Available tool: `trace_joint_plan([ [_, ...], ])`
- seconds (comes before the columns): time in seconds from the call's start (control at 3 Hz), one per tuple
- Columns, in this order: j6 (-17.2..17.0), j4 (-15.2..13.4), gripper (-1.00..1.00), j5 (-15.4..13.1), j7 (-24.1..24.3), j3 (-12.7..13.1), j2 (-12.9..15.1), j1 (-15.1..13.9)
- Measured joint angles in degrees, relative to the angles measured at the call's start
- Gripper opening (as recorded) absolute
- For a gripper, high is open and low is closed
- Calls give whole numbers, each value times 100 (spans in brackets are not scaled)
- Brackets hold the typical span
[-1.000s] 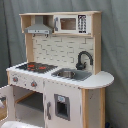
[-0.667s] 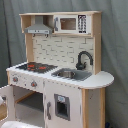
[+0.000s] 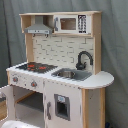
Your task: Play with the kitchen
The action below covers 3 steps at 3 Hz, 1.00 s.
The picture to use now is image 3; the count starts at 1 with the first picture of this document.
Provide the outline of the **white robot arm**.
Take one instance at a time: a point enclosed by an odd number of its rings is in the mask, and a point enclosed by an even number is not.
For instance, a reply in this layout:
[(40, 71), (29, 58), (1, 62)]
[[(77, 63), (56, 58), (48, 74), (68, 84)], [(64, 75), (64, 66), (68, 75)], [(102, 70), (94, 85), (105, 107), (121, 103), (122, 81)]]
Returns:
[(38, 128), (37, 126), (30, 125), (21, 121), (6, 121), (1, 128)]

